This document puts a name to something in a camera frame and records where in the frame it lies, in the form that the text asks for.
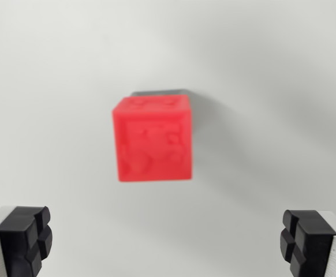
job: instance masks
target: white wall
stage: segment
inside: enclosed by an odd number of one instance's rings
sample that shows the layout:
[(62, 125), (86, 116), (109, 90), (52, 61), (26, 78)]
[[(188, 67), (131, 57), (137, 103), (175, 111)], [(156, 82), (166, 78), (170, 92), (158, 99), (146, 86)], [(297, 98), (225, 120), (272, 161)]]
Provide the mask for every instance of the white wall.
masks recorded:
[[(119, 183), (111, 109), (172, 88), (193, 180)], [(50, 208), (42, 277), (291, 276), (283, 211), (336, 213), (336, 1), (0, 0), (10, 204)]]

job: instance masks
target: black rubber pad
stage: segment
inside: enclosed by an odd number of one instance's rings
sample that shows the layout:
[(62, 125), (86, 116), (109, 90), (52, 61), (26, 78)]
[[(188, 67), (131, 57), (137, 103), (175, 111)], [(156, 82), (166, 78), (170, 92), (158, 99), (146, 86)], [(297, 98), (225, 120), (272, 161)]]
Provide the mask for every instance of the black rubber pad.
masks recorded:
[(36, 277), (50, 253), (53, 234), (47, 207), (16, 207), (0, 224), (8, 277)]
[(281, 253), (294, 277), (324, 277), (336, 232), (317, 211), (285, 211)]

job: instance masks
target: cube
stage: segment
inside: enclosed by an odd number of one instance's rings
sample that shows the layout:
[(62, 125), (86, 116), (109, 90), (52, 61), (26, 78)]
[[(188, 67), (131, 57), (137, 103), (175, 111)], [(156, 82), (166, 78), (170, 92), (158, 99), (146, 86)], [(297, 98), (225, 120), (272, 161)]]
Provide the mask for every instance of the cube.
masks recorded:
[(113, 110), (120, 181), (191, 179), (187, 95), (131, 96)]

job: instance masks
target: red plastic block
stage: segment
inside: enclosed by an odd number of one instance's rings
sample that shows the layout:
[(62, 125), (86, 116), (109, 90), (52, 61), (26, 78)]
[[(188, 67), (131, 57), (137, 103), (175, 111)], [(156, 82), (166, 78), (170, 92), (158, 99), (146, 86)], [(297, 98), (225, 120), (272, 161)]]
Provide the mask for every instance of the red plastic block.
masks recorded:
[(120, 181), (191, 179), (187, 95), (127, 97), (113, 119)]

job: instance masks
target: cube front face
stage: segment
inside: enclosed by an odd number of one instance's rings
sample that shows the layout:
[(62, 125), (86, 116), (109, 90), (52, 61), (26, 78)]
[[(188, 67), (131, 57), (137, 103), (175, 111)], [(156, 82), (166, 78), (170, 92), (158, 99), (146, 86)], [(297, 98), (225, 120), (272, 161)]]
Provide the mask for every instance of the cube front face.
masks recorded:
[(120, 181), (191, 179), (187, 95), (124, 98), (113, 119)]

